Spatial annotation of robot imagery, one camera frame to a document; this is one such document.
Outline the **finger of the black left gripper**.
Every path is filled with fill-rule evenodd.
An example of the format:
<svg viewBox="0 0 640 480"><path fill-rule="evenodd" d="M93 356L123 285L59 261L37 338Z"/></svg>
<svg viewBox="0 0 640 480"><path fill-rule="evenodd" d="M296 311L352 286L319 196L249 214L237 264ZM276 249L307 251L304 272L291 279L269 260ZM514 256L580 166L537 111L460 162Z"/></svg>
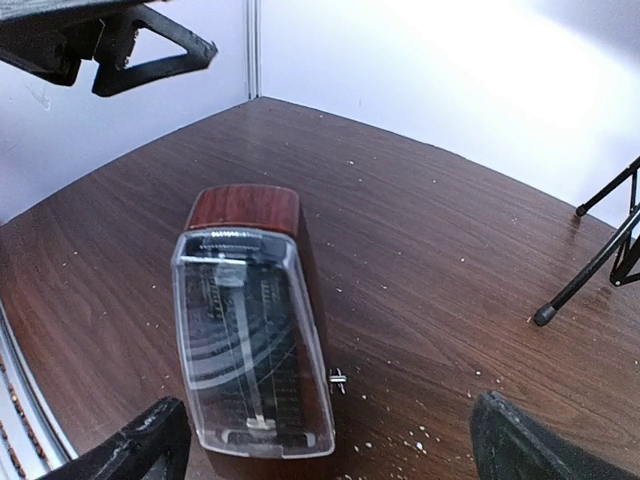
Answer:
<svg viewBox="0 0 640 480"><path fill-rule="evenodd" d="M95 88L136 88L172 77L168 58L126 67L143 20L143 1L3 1L1 61L46 82L71 86L85 61L98 64Z"/></svg>
<svg viewBox="0 0 640 480"><path fill-rule="evenodd" d="M92 87L99 97L205 70L218 53L214 42L145 5L111 15L103 23L94 51L98 70Z"/></svg>

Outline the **red wooden metronome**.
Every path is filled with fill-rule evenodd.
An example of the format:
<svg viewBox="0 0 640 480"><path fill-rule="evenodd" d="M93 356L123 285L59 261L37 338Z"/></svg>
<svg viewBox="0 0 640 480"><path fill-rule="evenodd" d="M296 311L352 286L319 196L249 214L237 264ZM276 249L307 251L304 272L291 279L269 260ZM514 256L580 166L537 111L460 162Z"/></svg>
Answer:
<svg viewBox="0 0 640 480"><path fill-rule="evenodd" d="M201 191L172 257L177 343L197 438L221 479L328 479L332 398L313 247L298 194Z"/></svg>

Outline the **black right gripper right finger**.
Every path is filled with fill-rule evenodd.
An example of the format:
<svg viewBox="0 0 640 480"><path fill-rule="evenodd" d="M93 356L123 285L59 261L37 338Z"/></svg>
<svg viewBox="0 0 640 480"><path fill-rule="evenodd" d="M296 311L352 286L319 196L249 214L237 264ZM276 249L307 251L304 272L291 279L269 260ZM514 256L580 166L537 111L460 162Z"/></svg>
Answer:
<svg viewBox="0 0 640 480"><path fill-rule="evenodd" d="M469 421L481 479L636 479L572 444L496 391L480 394Z"/></svg>

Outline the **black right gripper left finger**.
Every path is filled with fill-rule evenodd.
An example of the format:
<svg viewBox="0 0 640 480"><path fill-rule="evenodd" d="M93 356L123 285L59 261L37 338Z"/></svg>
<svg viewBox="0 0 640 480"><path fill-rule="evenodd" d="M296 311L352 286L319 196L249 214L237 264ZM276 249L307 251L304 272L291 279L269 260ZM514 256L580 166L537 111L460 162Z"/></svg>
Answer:
<svg viewBox="0 0 640 480"><path fill-rule="evenodd" d="M46 479L183 479L191 446L185 404L164 397Z"/></svg>

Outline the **clear plastic metronome cover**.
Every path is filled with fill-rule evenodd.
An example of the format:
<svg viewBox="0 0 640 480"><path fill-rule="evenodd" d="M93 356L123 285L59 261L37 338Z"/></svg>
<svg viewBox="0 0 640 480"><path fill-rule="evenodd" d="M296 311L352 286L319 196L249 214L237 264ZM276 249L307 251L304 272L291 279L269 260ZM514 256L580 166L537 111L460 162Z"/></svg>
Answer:
<svg viewBox="0 0 640 480"><path fill-rule="evenodd" d="M172 276L201 446L261 459L331 454L327 370L295 242L251 228L187 232Z"/></svg>

